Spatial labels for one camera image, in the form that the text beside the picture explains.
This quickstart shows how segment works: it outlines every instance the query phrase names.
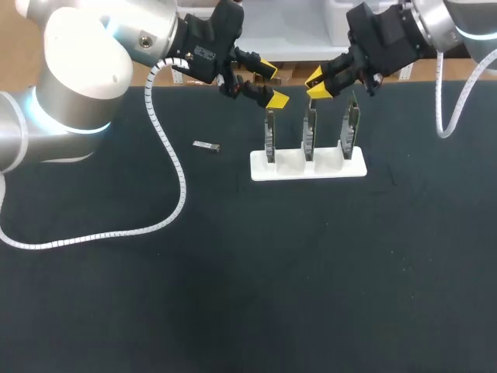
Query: small metal module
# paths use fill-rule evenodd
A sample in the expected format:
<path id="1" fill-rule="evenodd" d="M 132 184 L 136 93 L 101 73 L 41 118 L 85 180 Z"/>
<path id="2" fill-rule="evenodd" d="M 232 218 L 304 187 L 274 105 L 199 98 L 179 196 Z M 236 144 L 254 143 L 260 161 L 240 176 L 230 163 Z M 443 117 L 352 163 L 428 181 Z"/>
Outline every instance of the small metal module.
<path id="1" fill-rule="evenodd" d="M 209 149 L 213 153 L 218 153 L 221 150 L 220 145 L 209 144 L 208 142 L 203 142 L 203 141 L 194 141 L 193 146 L 196 146 L 198 148 Z"/>
<path id="2" fill-rule="evenodd" d="M 357 103 L 356 94 L 353 92 L 350 97 L 350 104 L 347 107 L 342 122 L 342 133 L 340 143 L 344 159 L 352 159 L 354 145 L 356 144 L 357 130 L 359 128 L 360 109 Z"/>

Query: wooden floor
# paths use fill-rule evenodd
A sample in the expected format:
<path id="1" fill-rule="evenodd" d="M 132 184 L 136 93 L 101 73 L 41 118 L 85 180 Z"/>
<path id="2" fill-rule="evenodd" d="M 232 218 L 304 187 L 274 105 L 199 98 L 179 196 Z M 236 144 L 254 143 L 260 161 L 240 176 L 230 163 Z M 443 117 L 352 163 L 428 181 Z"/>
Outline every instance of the wooden floor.
<path id="1" fill-rule="evenodd" d="M 40 70 L 41 34 L 37 26 L 16 12 L 15 0 L 0 0 L 0 90 L 17 91 L 36 84 Z M 475 63 L 471 60 L 449 60 L 446 62 L 445 79 L 466 79 Z M 297 67 L 284 85 L 301 85 L 312 73 L 315 66 L 306 64 Z M 134 64 L 133 85 L 143 85 L 149 68 Z M 415 64 L 411 81 L 432 81 L 435 79 L 436 62 L 419 61 Z M 496 79 L 486 75 L 485 79 Z M 387 82 L 397 82 L 397 77 Z M 157 85 L 174 85 L 171 73 L 159 75 Z"/>

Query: white holder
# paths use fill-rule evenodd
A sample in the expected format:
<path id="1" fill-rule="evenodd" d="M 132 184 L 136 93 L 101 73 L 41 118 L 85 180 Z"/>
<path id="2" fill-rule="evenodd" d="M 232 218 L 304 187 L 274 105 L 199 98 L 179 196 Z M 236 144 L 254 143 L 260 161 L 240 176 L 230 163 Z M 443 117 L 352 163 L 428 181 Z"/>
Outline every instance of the white holder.
<path id="1" fill-rule="evenodd" d="M 361 148 L 354 147 L 352 159 L 344 159 L 340 141 L 336 148 L 316 148 L 313 162 L 306 162 L 302 148 L 276 150 L 275 160 L 275 163 L 268 163 L 264 150 L 252 152 L 252 180 L 335 179 L 367 174 Z"/>

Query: black mat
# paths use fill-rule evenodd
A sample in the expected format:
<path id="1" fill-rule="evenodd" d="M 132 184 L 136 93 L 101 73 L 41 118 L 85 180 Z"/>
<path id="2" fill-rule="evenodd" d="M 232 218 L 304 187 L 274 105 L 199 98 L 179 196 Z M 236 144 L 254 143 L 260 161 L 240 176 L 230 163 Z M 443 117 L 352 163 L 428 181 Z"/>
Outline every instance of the black mat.
<path id="1" fill-rule="evenodd" d="M 446 113 L 461 88 L 446 85 Z M 375 99 L 359 87 L 367 178 L 269 184 L 249 173 L 263 110 L 215 89 L 156 89 L 185 211 L 136 238 L 2 245 L 0 372 L 495 371 L 496 89 L 477 85 L 441 141 L 432 84 Z M 287 92 L 280 148 L 301 139 L 304 91 Z M 318 145 L 338 139 L 346 98 L 319 103 Z M 133 89 L 92 158 L 9 174 L 1 220 L 13 238 L 44 242 L 150 225 L 178 194 Z"/>

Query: screw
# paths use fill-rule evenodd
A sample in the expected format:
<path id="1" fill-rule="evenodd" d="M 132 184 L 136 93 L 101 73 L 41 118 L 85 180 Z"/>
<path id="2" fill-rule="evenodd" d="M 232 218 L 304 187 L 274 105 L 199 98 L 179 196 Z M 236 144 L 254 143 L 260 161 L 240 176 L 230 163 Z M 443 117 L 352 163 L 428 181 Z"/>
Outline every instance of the screw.
<path id="1" fill-rule="evenodd" d="M 142 48 L 145 48 L 145 49 L 148 49 L 152 46 L 154 42 L 152 41 L 152 39 L 150 37 L 142 37 L 140 39 L 140 46 Z"/>

